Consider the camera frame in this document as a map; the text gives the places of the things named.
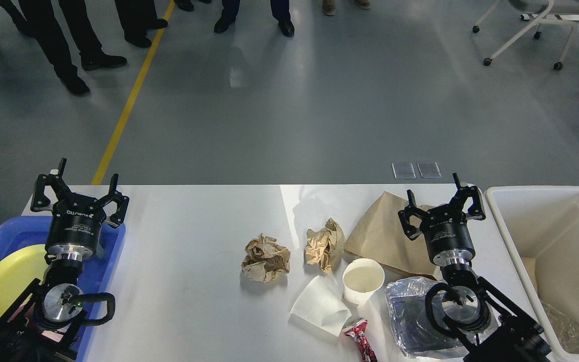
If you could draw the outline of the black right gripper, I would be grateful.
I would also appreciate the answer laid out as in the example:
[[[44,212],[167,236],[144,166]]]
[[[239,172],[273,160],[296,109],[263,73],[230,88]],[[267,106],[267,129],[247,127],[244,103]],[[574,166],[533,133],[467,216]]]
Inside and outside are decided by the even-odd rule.
[[[451,259],[469,262],[475,257],[475,248],[469,235],[468,220],[486,219],[480,191],[476,186],[463,186],[459,175],[453,172],[457,191],[448,202],[448,215],[433,216],[437,207],[423,210],[416,206],[412,190],[407,191],[408,204],[399,211],[399,219],[405,236],[416,240],[421,234],[425,238],[428,258],[437,266],[447,266]],[[466,201],[472,204],[464,212]],[[420,226],[411,224],[411,218],[420,220]]]

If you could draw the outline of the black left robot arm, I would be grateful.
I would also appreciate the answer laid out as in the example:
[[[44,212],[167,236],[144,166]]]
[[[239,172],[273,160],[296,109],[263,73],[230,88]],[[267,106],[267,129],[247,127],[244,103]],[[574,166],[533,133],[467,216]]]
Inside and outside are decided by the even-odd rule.
[[[40,174],[30,209],[49,211],[44,250],[47,269],[32,279],[0,316],[0,361],[74,361],[79,330],[110,321],[111,293],[85,293],[78,280],[84,263],[97,256],[104,224],[123,224],[130,202],[113,174],[108,193],[97,199],[72,192],[63,179],[66,158],[56,173]]]

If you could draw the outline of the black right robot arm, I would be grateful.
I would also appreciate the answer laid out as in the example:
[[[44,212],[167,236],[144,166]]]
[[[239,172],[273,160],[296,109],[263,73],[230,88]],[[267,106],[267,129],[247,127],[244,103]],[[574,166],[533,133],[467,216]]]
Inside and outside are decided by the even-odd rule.
[[[551,351],[544,328],[472,269],[475,248],[468,221],[486,218],[480,191],[453,174],[456,192],[450,202],[427,210],[412,190],[398,216],[409,240],[423,236],[430,262],[442,281],[425,294],[425,314],[432,328],[466,348],[464,361],[547,361]]]

